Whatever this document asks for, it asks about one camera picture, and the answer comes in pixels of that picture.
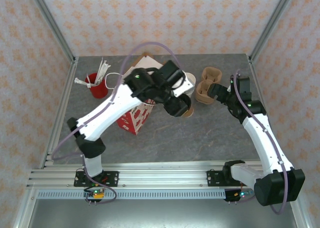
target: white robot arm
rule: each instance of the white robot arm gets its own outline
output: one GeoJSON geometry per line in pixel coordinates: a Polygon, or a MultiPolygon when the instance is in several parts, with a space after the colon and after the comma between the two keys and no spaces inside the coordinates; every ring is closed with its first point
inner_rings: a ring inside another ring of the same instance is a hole
{"type": "Polygon", "coordinates": [[[134,69],[124,78],[113,101],[109,97],[88,115],[78,120],[74,118],[68,120],[70,129],[74,130],[111,103],[98,118],[75,134],[77,145],[84,154],[88,175],[95,177],[103,171],[101,154],[106,148],[100,136],[111,124],[147,99],[163,104],[170,115],[181,116],[191,106],[190,98],[184,94],[191,88],[193,84],[186,78],[185,73],[171,61],[160,69],[134,69]]]}
{"type": "Polygon", "coordinates": [[[296,200],[305,180],[303,171],[301,169],[295,170],[281,150],[271,130],[262,103],[259,100],[252,100],[249,77],[237,76],[236,86],[239,90],[241,101],[243,101],[254,117],[251,117],[240,103],[233,82],[234,78],[231,76],[230,87],[228,89],[219,84],[212,84],[208,90],[208,95],[212,98],[216,97],[218,101],[225,104],[231,115],[237,118],[240,124],[243,125],[257,150],[263,171],[250,168],[242,160],[235,160],[226,162],[222,169],[222,175],[214,177],[222,179],[226,184],[240,181],[254,190],[258,202],[265,206],[282,203],[285,193],[284,176],[286,175],[288,179],[287,201],[296,200]],[[265,130],[262,129],[255,119],[265,127],[265,130]],[[279,152],[278,155],[267,133],[274,141],[279,152]]]}
{"type": "MultiPolygon", "coordinates": [[[[75,134],[79,149],[85,156],[85,166],[90,177],[97,177],[103,172],[101,154],[106,147],[100,136],[102,133],[124,113],[141,104],[147,99],[163,104],[165,110],[172,116],[181,116],[191,106],[190,98],[184,94],[192,88],[192,83],[186,78],[185,73],[173,62],[168,61],[160,69],[134,69],[124,82],[119,86],[117,94],[107,110],[75,134]]],[[[250,80],[248,77],[237,77],[237,87],[241,99],[247,104],[254,116],[266,127],[280,153],[282,162],[279,162],[273,144],[265,131],[250,117],[239,103],[234,86],[229,89],[219,84],[212,84],[208,95],[227,105],[232,116],[237,118],[250,135],[260,157],[263,171],[257,171],[241,160],[226,162],[221,173],[217,176],[226,186],[234,182],[242,182],[253,189],[261,205],[281,203],[284,196],[284,165],[288,177],[287,201],[293,201],[305,180],[302,170],[295,170],[282,152],[274,134],[272,133],[266,111],[259,100],[252,100],[250,80]]],[[[81,126],[99,113],[111,98],[105,100],[88,115],[78,120],[72,118],[68,121],[71,130],[81,126]]]]}

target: red paper cup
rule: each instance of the red paper cup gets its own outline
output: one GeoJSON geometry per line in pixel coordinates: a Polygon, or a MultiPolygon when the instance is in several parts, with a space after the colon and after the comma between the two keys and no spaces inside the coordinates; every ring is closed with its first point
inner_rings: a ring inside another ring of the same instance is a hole
{"type": "MultiPolygon", "coordinates": [[[[92,83],[92,84],[95,83],[96,77],[97,77],[97,73],[90,74],[89,75],[90,83],[92,83]]],[[[108,89],[106,88],[104,78],[102,79],[102,81],[99,85],[91,86],[91,88],[89,88],[89,89],[90,89],[92,95],[96,99],[102,99],[108,94],[108,89]]]]}

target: paper box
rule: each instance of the paper box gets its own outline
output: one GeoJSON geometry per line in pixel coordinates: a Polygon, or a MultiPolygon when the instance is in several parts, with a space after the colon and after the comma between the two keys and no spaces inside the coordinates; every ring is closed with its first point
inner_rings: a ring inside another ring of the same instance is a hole
{"type": "MultiPolygon", "coordinates": [[[[147,54],[143,54],[140,57],[140,60],[135,63],[134,67],[131,67],[123,77],[126,77],[131,73],[133,69],[136,68],[161,68],[163,65],[158,63],[152,57],[147,54]]],[[[146,103],[154,104],[154,101],[147,100],[146,103]]],[[[130,111],[126,112],[123,116],[121,116],[116,122],[118,126],[124,130],[131,132],[132,134],[137,135],[141,130],[143,124],[149,117],[151,111],[153,109],[152,105],[140,104],[130,111]]]]}
{"type": "Polygon", "coordinates": [[[152,108],[153,106],[151,105],[140,104],[129,112],[126,112],[116,122],[120,128],[137,135],[149,117],[152,108]]]}

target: gray marble surface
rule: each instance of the gray marble surface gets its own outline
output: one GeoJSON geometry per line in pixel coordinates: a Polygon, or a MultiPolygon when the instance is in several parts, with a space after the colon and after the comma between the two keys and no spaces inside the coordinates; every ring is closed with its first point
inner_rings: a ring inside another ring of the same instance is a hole
{"type": "MultiPolygon", "coordinates": [[[[186,72],[195,75],[196,83],[201,81],[201,73],[207,66],[222,71],[221,84],[229,84],[230,75],[240,69],[242,75],[251,77],[252,99],[258,99],[258,92],[251,75],[245,54],[178,55],[186,72]]],[[[109,72],[118,72],[123,56],[105,57],[111,65],[109,72]]],[[[169,55],[155,56],[163,63],[171,59],[169,55]]],[[[84,80],[86,74],[98,70],[101,57],[80,57],[75,77],[84,80]]],[[[108,86],[116,83],[117,75],[108,77],[108,86]]],[[[73,84],[65,113],[60,140],[70,131],[66,125],[71,117],[81,118],[99,105],[102,100],[95,99],[86,86],[73,84]]],[[[168,115],[162,105],[156,105],[140,133],[135,136],[111,125],[101,136],[106,151],[102,155],[103,163],[119,162],[161,162],[191,160],[233,160],[257,159],[255,147],[226,106],[219,102],[210,105],[199,103],[195,95],[191,97],[194,113],[189,118],[174,118],[168,115]]],[[[74,138],[69,139],[61,148],[58,156],[77,150],[74,138]]],[[[78,158],[58,163],[81,163],[78,158]]]]}

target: table surface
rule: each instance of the table surface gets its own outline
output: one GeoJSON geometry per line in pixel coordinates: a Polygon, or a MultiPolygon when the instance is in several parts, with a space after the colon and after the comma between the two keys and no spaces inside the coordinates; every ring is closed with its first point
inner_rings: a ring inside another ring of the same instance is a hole
{"type": "Polygon", "coordinates": [[[282,215],[256,199],[241,204],[222,199],[119,199],[105,205],[84,200],[36,201],[30,228],[297,228],[289,203],[282,215]]]}
{"type": "MultiPolygon", "coordinates": [[[[222,71],[222,85],[229,85],[230,75],[240,69],[242,75],[250,76],[252,99],[259,99],[256,86],[245,54],[177,55],[186,72],[194,74],[196,85],[201,81],[205,67],[212,66],[222,71]]],[[[137,56],[130,58],[129,64],[137,56]]],[[[108,72],[118,72],[124,56],[104,57],[111,65],[108,72]]],[[[163,63],[169,55],[155,56],[163,63]]],[[[75,77],[84,80],[86,74],[98,70],[101,57],[80,57],[75,77]]],[[[108,76],[108,86],[115,85],[117,75],[108,76]]],[[[74,84],[61,129],[60,140],[70,132],[67,120],[81,118],[105,99],[95,99],[84,85],[74,84]]],[[[140,133],[135,136],[112,124],[101,136],[106,151],[103,163],[166,162],[192,160],[257,159],[255,147],[239,121],[232,117],[226,106],[214,101],[210,105],[199,103],[195,94],[191,97],[194,113],[189,118],[174,118],[156,105],[140,133]]],[[[72,137],[61,148],[58,156],[76,151],[72,137]]],[[[56,161],[55,164],[81,163],[79,158],[56,161]]]]}

